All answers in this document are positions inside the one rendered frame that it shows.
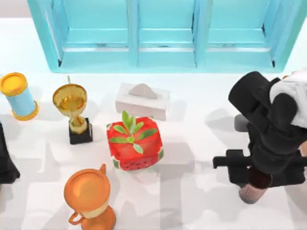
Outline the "brown ribbed cup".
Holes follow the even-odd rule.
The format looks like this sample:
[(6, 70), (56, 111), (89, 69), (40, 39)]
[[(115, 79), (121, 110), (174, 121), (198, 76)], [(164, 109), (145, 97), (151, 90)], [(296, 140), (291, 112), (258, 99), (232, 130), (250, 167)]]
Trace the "brown ribbed cup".
[(255, 204), (271, 186), (272, 176), (255, 167), (248, 169), (248, 183), (240, 188), (239, 197), (247, 204)]

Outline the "orange trophy cup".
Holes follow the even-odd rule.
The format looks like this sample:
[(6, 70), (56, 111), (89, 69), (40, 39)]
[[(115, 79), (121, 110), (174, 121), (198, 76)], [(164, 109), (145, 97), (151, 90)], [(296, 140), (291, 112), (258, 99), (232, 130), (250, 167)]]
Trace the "orange trophy cup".
[(116, 215), (109, 205), (111, 186), (106, 175), (106, 165), (100, 169), (76, 172), (66, 182), (64, 198), (74, 213), (71, 225), (81, 225), (82, 230), (113, 230)]

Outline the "blue and yellow can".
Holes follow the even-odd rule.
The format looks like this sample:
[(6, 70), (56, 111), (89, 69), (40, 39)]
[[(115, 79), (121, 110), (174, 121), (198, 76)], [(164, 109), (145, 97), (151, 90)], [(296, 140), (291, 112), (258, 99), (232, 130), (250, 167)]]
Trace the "blue and yellow can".
[(6, 96), (17, 120), (27, 121), (37, 115), (37, 102), (33, 99), (23, 74), (13, 72), (1, 77), (0, 91)]

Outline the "light blue rack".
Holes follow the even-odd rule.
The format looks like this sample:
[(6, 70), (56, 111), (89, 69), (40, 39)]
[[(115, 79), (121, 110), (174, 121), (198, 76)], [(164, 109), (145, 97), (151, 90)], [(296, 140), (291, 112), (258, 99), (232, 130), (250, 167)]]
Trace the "light blue rack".
[(27, 0), (52, 72), (283, 71), (307, 0)]

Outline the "white tissue box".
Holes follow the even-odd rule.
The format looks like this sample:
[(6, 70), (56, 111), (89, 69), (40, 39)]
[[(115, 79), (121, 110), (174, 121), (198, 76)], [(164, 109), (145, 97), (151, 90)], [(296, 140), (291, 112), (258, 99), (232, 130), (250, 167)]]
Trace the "white tissue box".
[(126, 111), (133, 116), (152, 116), (157, 120), (166, 120), (170, 104), (170, 91), (151, 88), (147, 84), (122, 83), (115, 99), (118, 113)]

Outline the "red watermelon plant pot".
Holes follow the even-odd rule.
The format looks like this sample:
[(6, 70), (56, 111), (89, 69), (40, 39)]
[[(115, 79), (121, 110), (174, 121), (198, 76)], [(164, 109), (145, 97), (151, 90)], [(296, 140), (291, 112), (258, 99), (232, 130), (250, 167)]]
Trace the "red watermelon plant pot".
[(164, 156), (158, 126), (151, 117), (134, 117), (123, 111), (122, 120), (108, 124), (106, 131), (112, 161), (117, 169), (145, 169)]

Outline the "gold trophy with black base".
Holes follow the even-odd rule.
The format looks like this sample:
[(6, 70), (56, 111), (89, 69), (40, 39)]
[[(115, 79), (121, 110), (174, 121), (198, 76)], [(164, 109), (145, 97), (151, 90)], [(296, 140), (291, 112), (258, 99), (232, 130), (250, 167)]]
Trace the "gold trophy with black base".
[(83, 144), (93, 141), (92, 124), (89, 118), (82, 117), (87, 105), (87, 92), (83, 86), (71, 82), (59, 87), (53, 94), (52, 101), (59, 112), (69, 118), (70, 144)]

